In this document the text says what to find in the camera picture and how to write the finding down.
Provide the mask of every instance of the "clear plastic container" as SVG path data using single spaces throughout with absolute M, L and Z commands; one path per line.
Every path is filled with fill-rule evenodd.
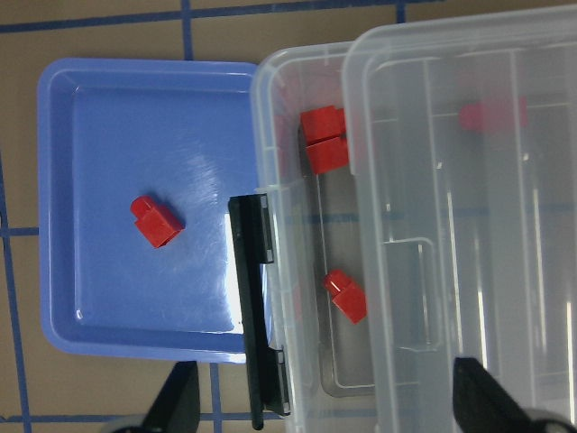
M 260 66 L 290 431 L 457 431 L 460 355 L 575 421 L 576 23 L 569 7 L 384 27 Z M 310 176 L 298 115 L 343 95 L 353 175 Z M 368 326 L 335 318 L 334 266 L 366 290 Z

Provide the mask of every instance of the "red lego brick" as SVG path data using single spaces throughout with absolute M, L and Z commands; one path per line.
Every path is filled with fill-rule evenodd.
M 367 315 L 367 300 L 361 287 L 340 269 L 333 269 L 323 280 L 333 303 L 356 325 Z
M 306 149 L 311 170 L 323 174 L 339 169 L 349 163 L 349 150 L 346 138 L 335 137 L 320 143 L 311 144 Z
M 307 145 L 341 136 L 344 130 L 344 111 L 324 106 L 300 115 L 300 125 Z
M 149 196 L 138 197 L 130 210 L 138 218 L 134 224 L 154 248 L 166 245 L 184 229 L 167 207 L 158 205 Z
M 520 126 L 527 126 L 527 100 L 519 98 Z M 515 113 L 510 100 L 495 99 L 468 104 L 459 111 L 459 124 L 466 131 L 498 133 L 515 128 Z

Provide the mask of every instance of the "blue tray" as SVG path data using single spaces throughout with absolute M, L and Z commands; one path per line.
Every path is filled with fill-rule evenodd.
M 243 362 L 227 215 L 257 186 L 244 63 L 64 59 L 39 83 L 41 314 L 78 354 Z M 185 230 L 154 249 L 148 194 Z

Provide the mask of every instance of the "clear plastic lid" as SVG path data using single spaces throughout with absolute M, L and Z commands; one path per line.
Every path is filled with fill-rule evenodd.
M 456 431 L 456 356 L 574 422 L 577 8 L 374 29 L 343 98 L 380 431 Z

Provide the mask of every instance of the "container latch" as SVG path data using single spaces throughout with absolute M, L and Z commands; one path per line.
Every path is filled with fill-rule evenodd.
M 262 412 L 289 415 L 285 354 L 269 347 L 262 299 L 261 265 L 273 263 L 266 194 L 232 197 L 228 202 L 236 275 L 243 313 L 244 351 L 252 427 L 264 426 Z

